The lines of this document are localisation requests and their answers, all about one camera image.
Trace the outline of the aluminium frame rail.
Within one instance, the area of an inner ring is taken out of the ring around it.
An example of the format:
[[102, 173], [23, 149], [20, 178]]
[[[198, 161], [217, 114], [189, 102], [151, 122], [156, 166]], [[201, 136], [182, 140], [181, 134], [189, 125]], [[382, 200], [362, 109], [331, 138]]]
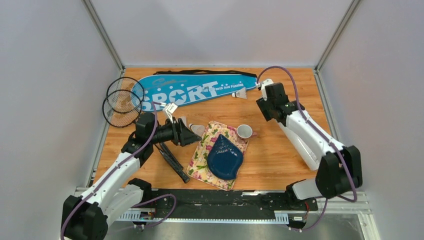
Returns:
[[164, 197], [148, 206], [128, 209], [118, 221], [157, 222], [166, 217], [167, 223], [287, 224], [296, 217], [306, 217], [311, 223], [323, 208], [327, 214], [372, 214], [364, 192], [358, 192], [356, 202], [335, 197], [292, 205], [282, 190], [162, 188], [153, 189], [152, 196]]

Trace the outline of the blue sport racket bag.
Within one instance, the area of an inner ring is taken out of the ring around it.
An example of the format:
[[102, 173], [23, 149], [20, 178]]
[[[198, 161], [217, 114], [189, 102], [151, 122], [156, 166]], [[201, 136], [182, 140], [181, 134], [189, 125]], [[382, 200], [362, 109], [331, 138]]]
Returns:
[[256, 88], [257, 75], [237, 70], [192, 69], [157, 71], [136, 81], [131, 91], [142, 100], [142, 110], [152, 112], [152, 102], [183, 107]]

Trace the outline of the white shuttlecock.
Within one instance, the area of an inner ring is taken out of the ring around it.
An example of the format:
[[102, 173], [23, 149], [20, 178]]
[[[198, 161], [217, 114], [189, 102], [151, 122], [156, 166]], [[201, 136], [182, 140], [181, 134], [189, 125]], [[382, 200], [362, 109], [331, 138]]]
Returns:
[[193, 124], [193, 123], [190, 123], [189, 125], [188, 125], [188, 128], [193, 132], [193, 133], [195, 133], [196, 135], [198, 135], [198, 136], [202, 136], [203, 134], [204, 134], [204, 132], [205, 132], [205, 129], [206, 129], [206, 127], [204, 126], [204, 125], [200, 125], [200, 124]]
[[233, 92], [231, 94], [231, 96], [233, 98], [241, 98], [241, 99], [245, 99], [245, 100], [248, 98], [248, 96], [247, 96], [247, 90], [246, 90], [245, 87], [241, 88], [240, 90], [237, 90], [237, 91]]

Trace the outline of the floral ceramic cup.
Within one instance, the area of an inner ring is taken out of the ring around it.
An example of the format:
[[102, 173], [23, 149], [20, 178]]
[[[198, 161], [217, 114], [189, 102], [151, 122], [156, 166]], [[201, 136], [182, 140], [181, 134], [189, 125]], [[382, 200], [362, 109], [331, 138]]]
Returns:
[[241, 142], [246, 142], [251, 138], [254, 138], [258, 135], [251, 126], [247, 124], [241, 124], [236, 128], [237, 139]]

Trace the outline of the black badminton racket lower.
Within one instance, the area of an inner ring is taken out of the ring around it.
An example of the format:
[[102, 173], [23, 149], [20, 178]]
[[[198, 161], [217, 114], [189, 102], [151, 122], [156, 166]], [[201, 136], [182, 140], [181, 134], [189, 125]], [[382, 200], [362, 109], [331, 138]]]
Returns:
[[147, 149], [153, 150], [155, 146], [165, 161], [178, 174], [184, 183], [189, 177], [183, 172], [183, 166], [176, 159], [165, 142], [171, 141], [176, 146], [186, 146], [197, 142], [200, 138], [187, 128], [181, 118], [168, 118], [165, 124], [154, 122], [156, 115], [152, 112], [142, 112], [143, 97], [126, 89], [115, 90], [109, 93], [102, 104], [102, 112], [106, 121], [113, 127], [125, 128], [135, 124], [135, 131], [128, 137], [128, 144], [123, 148], [131, 153], [141, 147], [149, 138], [154, 124], [157, 127]]

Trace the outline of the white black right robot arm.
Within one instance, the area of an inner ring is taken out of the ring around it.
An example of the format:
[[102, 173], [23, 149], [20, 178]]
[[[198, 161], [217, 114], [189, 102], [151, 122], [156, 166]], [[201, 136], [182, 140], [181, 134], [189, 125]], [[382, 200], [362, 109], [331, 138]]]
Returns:
[[258, 83], [262, 97], [256, 101], [266, 121], [275, 120], [307, 166], [316, 172], [310, 179], [286, 187], [286, 205], [299, 209], [306, 199], [331, 199], [363, 185], [361, 153], [346, 146], [320, 127], [298, 101], [290, 101], [282, 83]]

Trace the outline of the blue leaf-shaped plate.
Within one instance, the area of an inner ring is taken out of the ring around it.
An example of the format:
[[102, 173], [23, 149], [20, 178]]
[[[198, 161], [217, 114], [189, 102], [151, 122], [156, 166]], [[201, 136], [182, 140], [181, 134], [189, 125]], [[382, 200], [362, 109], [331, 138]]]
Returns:
[[211, 173], [225, 181], [237, 178], [244, 161], [243, 152], [227, 137], [220, 134], [207, 155], [207, 165]]

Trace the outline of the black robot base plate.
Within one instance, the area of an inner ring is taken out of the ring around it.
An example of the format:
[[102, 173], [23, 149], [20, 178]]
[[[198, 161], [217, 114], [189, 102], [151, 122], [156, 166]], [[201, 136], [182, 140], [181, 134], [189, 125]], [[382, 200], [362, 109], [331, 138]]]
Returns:
[[275, 220], [275, 213], [300, 214], [318, 211], [317, 201], [292, 202], [284, 191], [157, 189], [148, 193], [141, 207], [156, 219], [169, 216], [183, 220]]

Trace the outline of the black badminton racket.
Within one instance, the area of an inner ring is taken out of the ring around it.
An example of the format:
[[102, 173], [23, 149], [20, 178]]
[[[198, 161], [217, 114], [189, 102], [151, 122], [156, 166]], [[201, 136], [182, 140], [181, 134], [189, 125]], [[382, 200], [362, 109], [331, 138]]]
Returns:
[[156, 115], [152, 112], [142, 112], [143, 97], [126, 89], [115, 90], [109, 93], [102, 104], [102, 112], [106, 121], [113, 127], [125, 128], [135, 124], [135, 131], [128, 137], [128, 144], [123, 148], [131, 153], [141, 147], [149, 138], [154, 124], [157, 127], [147, 149], [153, 150], [155, 146], [165, 161], [178, 174], [184, 183], [189, 177], [183, 172], [183, 166], [176, 159], [165, 142], [171, 141], [176, 146], [186, 146], [197, 142], [200, 138], [187, 128], [181, 118], [168, 118], [165, 124], [154, 122]]
[[116, 113], [141, 111], [145, 88], [135, 78], [123, 76], [109, 84], [106, 90], [106, 106]]

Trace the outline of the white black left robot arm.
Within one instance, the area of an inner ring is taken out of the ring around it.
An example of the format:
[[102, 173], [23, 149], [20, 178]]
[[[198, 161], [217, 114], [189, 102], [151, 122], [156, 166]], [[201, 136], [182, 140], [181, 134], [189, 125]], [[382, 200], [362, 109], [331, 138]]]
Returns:
[[80, 196], [70, 195], [64, 201], [60, 239], [103, 240], [110, 225], [128, 209], [152, 203], [146, 181], [134, 178], [120, 188], [152, 155], [154, 145], [170, 141], [184, 147], [200, 140], [180, 118], [171, 117], [160, 125], [156, 113], [141, 113], [134, 132], [104, 175]]

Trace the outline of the black badminton racket upper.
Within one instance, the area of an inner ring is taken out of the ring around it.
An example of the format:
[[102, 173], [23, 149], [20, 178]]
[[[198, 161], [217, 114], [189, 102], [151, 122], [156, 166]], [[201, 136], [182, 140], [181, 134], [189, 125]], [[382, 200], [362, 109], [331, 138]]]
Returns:
[[123, 76], [109, 84], [106, 90], [106, 106], [116, 113], [141, 111], [145, 88], [135, 78]]

